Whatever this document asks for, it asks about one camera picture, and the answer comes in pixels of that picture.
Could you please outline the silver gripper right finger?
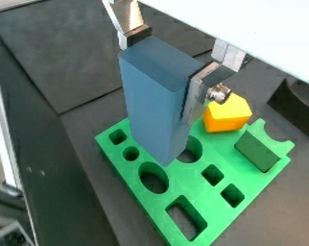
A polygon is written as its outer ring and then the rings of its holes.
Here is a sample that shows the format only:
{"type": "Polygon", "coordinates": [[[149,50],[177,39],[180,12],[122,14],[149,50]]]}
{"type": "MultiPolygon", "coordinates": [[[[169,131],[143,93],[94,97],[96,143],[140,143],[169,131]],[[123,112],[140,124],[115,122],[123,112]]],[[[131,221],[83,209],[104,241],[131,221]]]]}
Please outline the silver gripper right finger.
{"type": "Polygon", "coordinates": [[[216,39],[212,60],[189,76],[189,89],[183,121],[191,126],[205,112],[211,101],[224,104],[232,90],[224,82],[249,63],[251,55],[221,39],[216,39]]]}

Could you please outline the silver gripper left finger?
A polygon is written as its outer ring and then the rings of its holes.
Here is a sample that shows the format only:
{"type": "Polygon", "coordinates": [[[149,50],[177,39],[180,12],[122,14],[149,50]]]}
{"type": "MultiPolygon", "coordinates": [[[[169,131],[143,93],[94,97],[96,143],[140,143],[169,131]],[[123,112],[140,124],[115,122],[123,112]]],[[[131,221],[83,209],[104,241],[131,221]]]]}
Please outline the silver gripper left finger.
{"type": "Polygon", "coordinates": [[[126,50],[153,34],[145,23],[137,0],[102,0],[119,33],[120,49],[126,50]]]}

